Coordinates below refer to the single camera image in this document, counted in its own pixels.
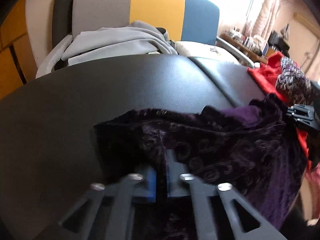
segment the black seat cushion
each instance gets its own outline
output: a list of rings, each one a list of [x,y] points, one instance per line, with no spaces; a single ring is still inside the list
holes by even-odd
[[[214,59],[190,57],[221,90],[234,107],[247,106],[253,99],[264,98],[255,81],[248,75],[247,67]]]
[[[232,107],[182,56],[84,62],[45,75],[0,100],[0,217],[32,239],[103,174],[91,141],[98,122],[131,109],[197,113]]]

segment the purple velvet fabric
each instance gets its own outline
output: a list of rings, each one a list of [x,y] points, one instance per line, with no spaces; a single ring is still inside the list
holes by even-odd
[[[107,180],[116,181],[135,165],[149,163],[165,190],[166,149],[174,149],[191,173],[207,183],[231,183],[279,229],[307,163],[295,128],[284,120],[286,110],[270,94],[263,101],[222,112],[210,106],[201,114],[129,111],[95,125]]]

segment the white wall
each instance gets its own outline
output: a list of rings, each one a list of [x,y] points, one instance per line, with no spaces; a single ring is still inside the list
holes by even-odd
[[[305,61],[305,52],[313,53],[317,43],[317,38],[305,26],[293,19],[295,12],[300,13],[312,24],[318,26],[316,19],[302,0],[280,0],[282,5],[275,22],[274,30],[280,33],[280,30],[287,24],[290,24],[290,35],[288,44],[290,46],[290,57],[302,65]]]
[[[37,66],[52,50],[52,12],[54,0],[26,0],[26,22]]]

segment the black plastic clip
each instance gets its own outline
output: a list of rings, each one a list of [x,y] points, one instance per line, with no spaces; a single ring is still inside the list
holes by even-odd
[[[296,128],[310,133],[320,132],[312,106],[294,104],[288,107],[286,115],[294,122]]]
[[[222,214],[212,206],[212,197],[221,200],[234,240],[286,240],[230,183],[206,184],[189,174],[186,166],[176,161],[173,151],[167,151],[167,155],[168,197],[191,196],[198,240],[218,240],[219,235],[227,239],[229,233],[226,225],[217,227],[215,218],[220,219]]]
[[[153,168],[141,165],[135,172],[115,184],[91,184],[62,219],[49,225],[34,240],[131,239],[135,213],[132,203],[156,200]]]

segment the curtain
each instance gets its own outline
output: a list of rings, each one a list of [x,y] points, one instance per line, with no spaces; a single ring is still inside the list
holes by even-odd
[[[280,0],[264,0],[262,4],[259,4],[258,0],[254,0],[252,12],[249,13],[245,24],[244,35],[261,36],[265,40],[263,45],[265,46],[273,30],[279,5]]]

